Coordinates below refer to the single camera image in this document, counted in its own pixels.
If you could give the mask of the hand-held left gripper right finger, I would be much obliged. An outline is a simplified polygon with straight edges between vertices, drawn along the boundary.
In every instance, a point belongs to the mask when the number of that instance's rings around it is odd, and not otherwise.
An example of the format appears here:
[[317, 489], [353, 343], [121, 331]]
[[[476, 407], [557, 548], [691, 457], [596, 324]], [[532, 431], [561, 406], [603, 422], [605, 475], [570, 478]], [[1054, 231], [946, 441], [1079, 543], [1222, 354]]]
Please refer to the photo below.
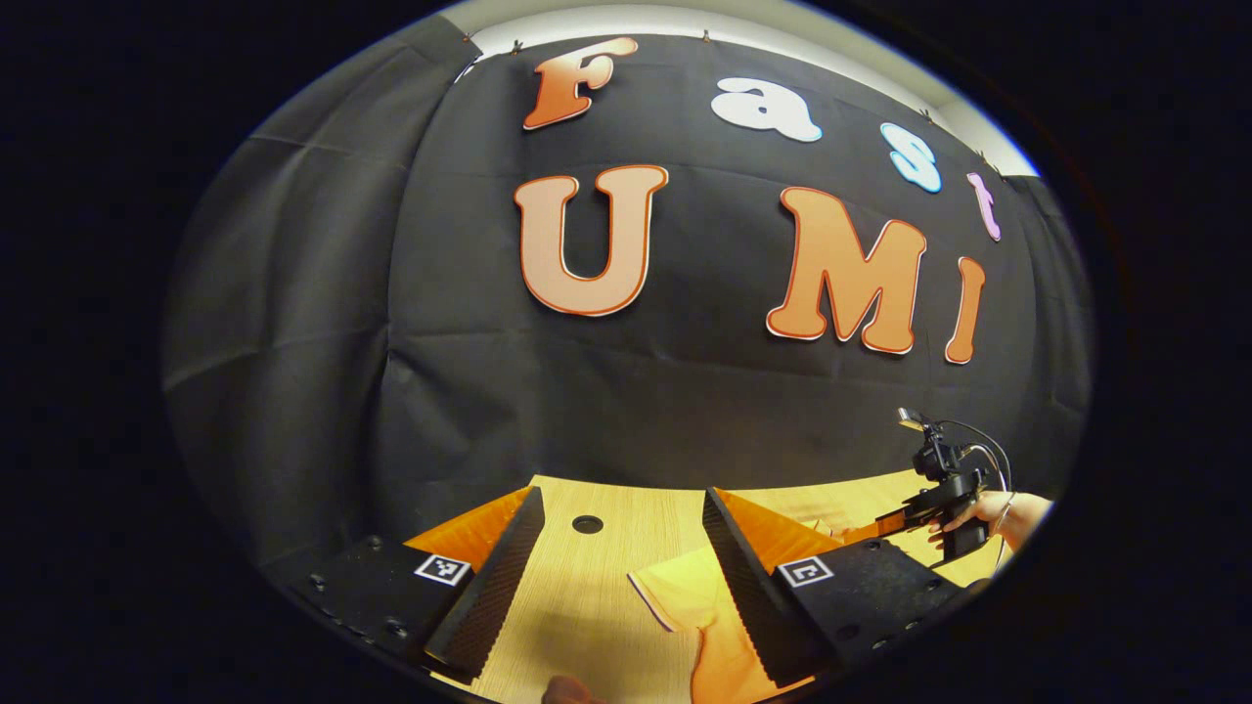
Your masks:
[[916, 640], [972, 593], [884, 537], [843, 544], [717, 487], [704, 530], [766, 676], [849, 676]]

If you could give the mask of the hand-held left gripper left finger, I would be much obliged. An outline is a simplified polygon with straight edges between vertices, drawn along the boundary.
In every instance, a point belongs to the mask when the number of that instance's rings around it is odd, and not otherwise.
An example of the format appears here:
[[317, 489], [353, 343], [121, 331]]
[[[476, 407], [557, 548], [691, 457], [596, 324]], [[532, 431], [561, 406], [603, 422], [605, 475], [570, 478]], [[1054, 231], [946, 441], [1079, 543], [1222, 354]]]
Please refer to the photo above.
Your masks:
[[483, 671], [545, 529], [525, 486], [407, 541], [366, 537], [288, 582], [295, 600], [409, 669]]

